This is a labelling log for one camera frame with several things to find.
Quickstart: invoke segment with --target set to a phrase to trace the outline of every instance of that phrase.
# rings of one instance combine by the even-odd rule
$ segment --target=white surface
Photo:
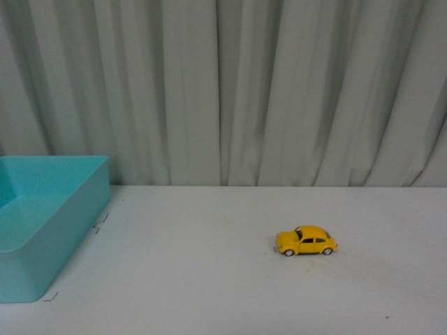
[[[0,304],[3,335],[447,332],[445,188],[112,191],[45,296]],[[274,252],[304,224],[339,251]]]

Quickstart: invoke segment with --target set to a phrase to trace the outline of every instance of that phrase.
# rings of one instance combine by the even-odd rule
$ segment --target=toy car
[[[277,250],[285,256],[303,253],[330,255],[337,251],[337,247],[335,239],[315,225],[303,225],[291,232],[280,232],[277,235]]]

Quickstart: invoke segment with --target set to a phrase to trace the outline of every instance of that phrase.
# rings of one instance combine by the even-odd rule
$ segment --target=black mark
[[[107,220],[108,217],[109,217],[109,213],[107,213],[104,220],[95,222],[95,224],[93,225],[93,229],[96,229],[95,235],[98,234],[98,232],[100,230],[100,227],[96,227],[96,225],[98,225],[99,223],[105,223],[105,220]]]
[[[54,295],[53,298],[44,300],[43,302],[52,302],[54,300],[54,298],[57,296],[57,293],[59,293],[59,292],[56,292],[56,294]]]

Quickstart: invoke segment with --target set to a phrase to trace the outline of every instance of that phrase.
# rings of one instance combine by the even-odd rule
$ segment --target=white curtain
[[[446,0],[0,0],[0,156],[141,185],[447,186]]]

